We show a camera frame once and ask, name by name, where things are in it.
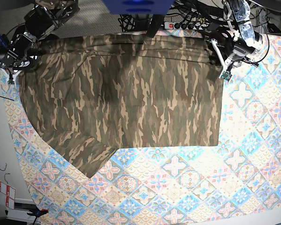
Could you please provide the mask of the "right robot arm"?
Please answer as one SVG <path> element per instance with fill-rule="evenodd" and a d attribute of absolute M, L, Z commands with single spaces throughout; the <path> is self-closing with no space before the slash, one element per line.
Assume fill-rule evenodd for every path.
<path fill-rule="evenodd" d="M 39 41 L 64 25 L 79 10 L 77 0 L 0 0 L 0 11 L 21 8 L 32 4 L 33 9 L 24 17 L 24 22 L 12 28 L 8 38 L 0 35 L 0 69 L 13 85 L 13 76 L 29 68 L 38 57 Z"/>

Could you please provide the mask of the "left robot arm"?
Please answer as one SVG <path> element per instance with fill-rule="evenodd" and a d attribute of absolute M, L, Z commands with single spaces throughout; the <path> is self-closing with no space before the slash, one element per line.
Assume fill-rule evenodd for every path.
<path fill-rule="evenodd" d="M 251 10 L 245 0 L 223 0 L 223 19 L 229 30 L 225 28 L 216 30 L 199 30 L 205 41 L 212 44 L 222 71 L 219 78 L 230 81 L 233 76 L 233 69 L 238 68 L 242 63 L 259 66 L 263 58 L 253 60 L 248 55 L 254 56 L 261 53 L 264 40 L 262 35 L 255 32 L 250 21 Z"/>

